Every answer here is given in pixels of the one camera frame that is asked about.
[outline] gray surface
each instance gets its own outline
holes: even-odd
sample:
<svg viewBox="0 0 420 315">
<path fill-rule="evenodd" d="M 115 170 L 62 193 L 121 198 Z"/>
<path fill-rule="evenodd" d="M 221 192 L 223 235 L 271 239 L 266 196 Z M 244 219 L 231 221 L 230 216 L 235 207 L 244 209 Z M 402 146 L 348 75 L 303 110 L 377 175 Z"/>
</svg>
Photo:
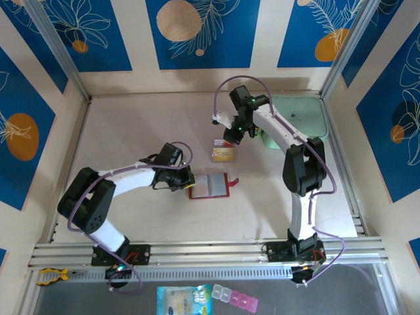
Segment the gray surface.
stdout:
<svg viewBox="0 0 420 315">
<path fill-rule="evenodd" d="M 386 314 L 385 304 L 370 264 L 333 266 L 307 288 L 290 280 L 210 281 L 256 297 L 256 314 Z M 196 286 L 202 282 L 144 282 L 138 295 L 110 293 L 105 283 L 64 283 L 41 288 L 36 315 L 154 315 L 158 286 Z M 213 315 L 250 314 L 213 300 Z"/>
</svg>

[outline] white line drawing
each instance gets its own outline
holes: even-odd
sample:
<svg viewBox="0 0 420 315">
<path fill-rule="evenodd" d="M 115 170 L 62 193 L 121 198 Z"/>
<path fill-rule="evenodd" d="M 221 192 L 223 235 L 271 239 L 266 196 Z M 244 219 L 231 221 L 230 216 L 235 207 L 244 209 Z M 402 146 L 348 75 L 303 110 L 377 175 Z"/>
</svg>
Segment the white line drawing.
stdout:
<svg viewBox="0 0 420 315">
<path fill-rule="evenodd" d="M 338 52 L 344 41 L 344 30 L 354 20 L 364 1 L 354 0 L 351 5 L 347 0 L 342 10 L 337 8 L 335 0 L 298 0 L 298 5 L 312 9 L 312 15 L 322 25 L 324 33 L 334 38 L 334 49 Z"/>
<path fill-rule="evenodd" d="M 235 3 L 228 9 L 228 4 L 233 0 L 170 0 L 160 9 L 157 14 L 158 27 L 162 24 L 164 19 L 171 19 L 171 13 L 175 8 L 183 11 L 186 18 L 189 19 L 189 24 L 185 21 L 177 20 L 176 23 L 182 23 L 180 28 L 184 32 L 189 33 L 187 40 L 172 41 L 172 46 L 169 48 L 173 51 L 171 59 L 176 58 L 182 53 L 195 53 L 197 56 L 203 56 L 205 50 L 217 40 L 217 34 L 223 34 L 222 17 L 233 12 L 239 5 L 241 0 L 235 0 Z"/>
<path fill-rule="evenodd" d="M 372 22 L 375 26 L 378 26 L 379 17 L 382 14 L 384 15 L 392 14 L 396 10 L 396 7 L 398 6 L 399 2 L 400 0 L 382 0 L 378 4 L 378 7 L 375 13 L 373 14 L 370 22 Z"/>
<path fill-rule="evenodd" d="M 406 113 L 392 128 L 395 143 L 408 140 L 408 165 L 420 163 L 420 34 L 411 45 L 401 72 L 400 85 Z"/>
<path fill-rule="evenodd" d="M 0 72 L 0 92 L 7 84 L 8 77 L 9 73 Z M 14 135 L 30 139 L 31 136 L 28 135 L 29 130 L 31 130 L 31 127 L 19 128 L 8 122 L 5 116 L 0 112 L 0 144 L 3 143 L 8 137 L 13 139 Z"/>
<path fill-rule="evenodd" d="M 13 0 L 2 0 L 18 21 L 39 33 L 24 7 Z M 111 20 L 91 13 L 91 0 L 45 0 L 41 2 L 64 44 L 79 53 L 87 52 L 87 43 L 108 48 L 108 40 L 101 33 L 110 27 Z"/>
</svg>

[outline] cable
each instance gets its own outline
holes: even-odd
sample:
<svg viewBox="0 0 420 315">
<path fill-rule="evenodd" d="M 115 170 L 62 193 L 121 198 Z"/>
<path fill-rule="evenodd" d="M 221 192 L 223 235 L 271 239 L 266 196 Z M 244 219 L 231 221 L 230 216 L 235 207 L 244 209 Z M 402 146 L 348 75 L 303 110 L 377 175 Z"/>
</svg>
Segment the cable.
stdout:
<svg viewBox="0 0 420 315">
<path fill-rule="evenodd" d="M 181 166 L 166 166 L 166 165 L 131 165 L 131 166 L 127 166 L 127 167 L 123 167 L 121 169 L 117 169 L 114 171 L 110 171 L 100 177 L 98 177 L 92 184 L 89 185 L 89 187 L 85 190 L 84 193 L 82 193 L 81 197 L 79 198 L 79 200 L 77 201 L 76 205 L 74 206 L 72 212 L 70 213 L 70 216 L 68 218 L 68 222 L 67 222 L 67 228 L 68 230 L 72 231 L 72 232 L 82 232 L 82 230 L 78 229 L 78 228 L 73 228 L 72 227 L 72 222 L 74 219 L 74 216 L 77 212 L 77 210 L 79 209 L 80 205 L 83 203 L 83 200 L 85 200 L 86 196 L 89 194 L 89 192 L 92 191 L 92 189 L 103 179 L 106 179 L 108 177 L 112 177 L 114 175 L 118 175 L 118 174 L 122 174 L 128 171 L 132 171 L 135 169 L 147 169 L 147 168 L 160 168 L 160 169 L 183 169 L 187 166 L 189 166 L 189 164 L 191 164 L 192 162 L 192 158 L 193 158 L 193 153 L 192 153 L 192 149 L 189 145 L 187 145 L 186 143 L 183 143 L 181 141 L 175 141 L 172 142 L 171 144 L 181 144 L 183 146 L 185 146 L 189 151 L 190 151 L 190 159 L 188 160 L 187 163 L 181 165 Z M 140 274 L 136 271 L 136 269 L 134 268 L 133 265 L 129 264 L 128 262 L 126 262 L 124 259 L 122 259 L 120 256 L 116 255 L 114 252 L 110 251 L 109 249 L 107 249 L 105 246 L 103 246 L 102 244 L 100 244 L 96 239 L 94 239 L 92 236 L 85 234 L 84 235 L 89 238 L 93 243 L 97 244 L 97 246 L 99 246 L 102 250 L 104 250 L 106 253 L 108 253 L 109 255 L 111 255 L 113 258 L 115 258 L 117 261 L 119 261 L 121 264 L 124 264 L 124 266 L 126 266 L 127 268 L 129 268 L 133 274 L 137 277 L 138 279 L 138 286 L 135 290 L 133 291 L 117 291 L 118 293 L 121 294 L 136 294 L 140 291 L 141 289 L 141 285 L 142 285 L 142 280 L 140 277 Z M 110 279 L 108 280 L 108 285 L 110 286 L 110 290 L 112 291 L 112 286 L 111 286 L 111 280 L 112 277 L 110 277 Z"/>
<path fill-rule="evenodd" d="M 293 138 L 295 138 L 296 140 L 298 140 L 299 142 L 301 142 L 314 156 L 315 158 L 318 160 L 318 162 L 321 164 L 321 166 L 325 169 L 332 185 L 333 185 L 333 189 L 331 191 L 327 191 L 327 192 L 316 192 L 314 194 L 310 195 L 310 200 L 309 200 L 309 218 L 308 218 L 308 225 L 312 225 L 312 201 L 316 196 L 320 196 L 320 195 L 332 195 L 335 194 L 337 191 L 337 183 L 335 182 L 334 176 L 331 173 L 331 171 L 329 170 L 328 166 L 326 165 L 326 163 L 323 161 L 323 159 L 320 157 L 320 155 L 313 149 L 313 147 L 311 147 L 305 140 L 303 140 L 300 136 L 298 136 L 296 134 L 296 131 L 293 130 L 293 128 L 291 128 L 282 118 L 278 117 L 274 111 L 274 106 L 273 106 L 273 99 L 272 99 L 272 95 L 270 92 L 270 89 L 268 88 L 268 86 L 262 82 L 260 79 L 253 77 L 252 75 L 235 75 L 233 77 L 229 77 L 228 79 L 224 80 L 219 87 L 217 88 L 216 92 L 215 92 L 215 98 L 213 101 L 213 111 L 214 111 L 214 115 L 217 115 L 217 97 L 223 87 L 223 85 L 225 85 L 226 83 L 228 83 L 229 81 L 233 80 L 233 79 L 239 79 L 239 78 L 246 78 L 246 79 L 252 79 L 256 82 L 259 82 L 265 89 L 265 91 L 267 92 L 268 95 L 268 103 L 270 105 L 270 111 L 271 114 L 273 116 L 274 119 L 276 119 L 283 127 L 285 127 L 290 134 L 293 136 Z M 345 249 L 346 249 L 346 243 L 345 241 L 340 238 L 339 236 L 333 235 L 333 234 L 328 234 L 322 231 L 319 231 L 315 228 L 315 226 L 312 226 L 312 229 L 319 233 L 319 234 L 323 234 L 325 236 L 329 236 L 332 238 L 336 238 L 337 240 L 339 240 L 342 244 L 343 244 L 343 248 L 341 249 L 340 253 L 333 259 L 333 261 L 326 266 L 321 272 L 319 272 L 317 275 L 315 275 L 315 277 L 313 277 L 312 279 L 310 279 L 309 281 L 307 281 L 305 283 L 305 285 L 309 284 L 310 282 L 312 282 L 313 280 L 315 280 L 319 275 L 323 274 L 326 270 L 328 270 L 328 268 L 330 266 L 332 266 L 332 264 L 339 258 L 341 257 L 341 255 L 344 253 Z"/>
</svg>

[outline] yellow tool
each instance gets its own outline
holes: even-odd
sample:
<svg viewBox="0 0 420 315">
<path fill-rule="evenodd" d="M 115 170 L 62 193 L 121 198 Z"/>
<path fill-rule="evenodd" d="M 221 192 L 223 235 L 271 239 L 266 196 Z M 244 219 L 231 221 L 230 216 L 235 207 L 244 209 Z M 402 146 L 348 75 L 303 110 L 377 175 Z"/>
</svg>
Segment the yellow tool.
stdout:
<svg viewBox="0 0 420 315">
<path fill-rule="evenodd" d="M 81 274 L 81 273 L 87 272 L 87 270 L 69 270 L 67 268 L 66 269 L 46 268 L 39 271 L 40 274 L 46 274 L 49 272 L 58 274 L 58 276 L 49 281 L 38 281 L 37 285 L 39 285 L 40 287 L 45 287 L 50 284 L 55 284 L 56 282 L 60 280 L 67 281 L 69 279 L 68 276 Z"/>
</svg>

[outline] white arm segment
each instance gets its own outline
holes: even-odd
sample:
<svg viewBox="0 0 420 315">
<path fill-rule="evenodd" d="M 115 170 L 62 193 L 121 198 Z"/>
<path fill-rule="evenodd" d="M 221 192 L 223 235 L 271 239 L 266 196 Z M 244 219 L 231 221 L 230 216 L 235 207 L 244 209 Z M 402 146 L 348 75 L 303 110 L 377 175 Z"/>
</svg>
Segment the white arm segment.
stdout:
<svg viewBox="0 0 420 315">
<path fill-rule="evenodd" d="M 274 109 L 274 113 L 283 119 L 294 131 L 295 136 L 300 136 L 303 140 L 307 140 L 308 136 L 302 134 L 299 130 L 294 128 L 280 113 Z M 300 146 L 302 143 L 296 140 L 293 135 L 280 124 L 270 111 L 270 105 L 265 104 L 258 107 L 258 110 L 253 112 L 254 124 L 262 128 L 265 133 L 268 133 L 274 142 L 280 147 L 285 154 L 287 149 L 292 145 Z M 310 194 L 305 197 L 300 197 L 298 194 L 292 194 L 292 214 L 290 223 L 290 232 L 297 240 L 305 240 L 314 234 L 312 226 L 314 226 L 315 219 L 315 204 L 316 197 L 312 200 L 312 224 L 309 225 L 309 201 Z"/>
<path fill-rule="evenodd" d="M 145 165 L 145 163 L 137 162 L 134 165 Z M 109 171 L 100 171 L 99 176 L 102 176 Z M 129 190 L 150 186 L 155 177 L 155 171 L 149 167 L 145 169 L 134 169 L 129 172 L 122 173 L 120 175 L 114 175 L 108 177 L 107 180 L 111 180 L 116 185 L 114 197 L 128 192 Z M 106 219 L 98 230 L 90 234 L 98 243 L 102 244 L 108 250 L 116 252 L 125 240 L 124 235 L 118 231 L 112 223 Z"/>
</svg>

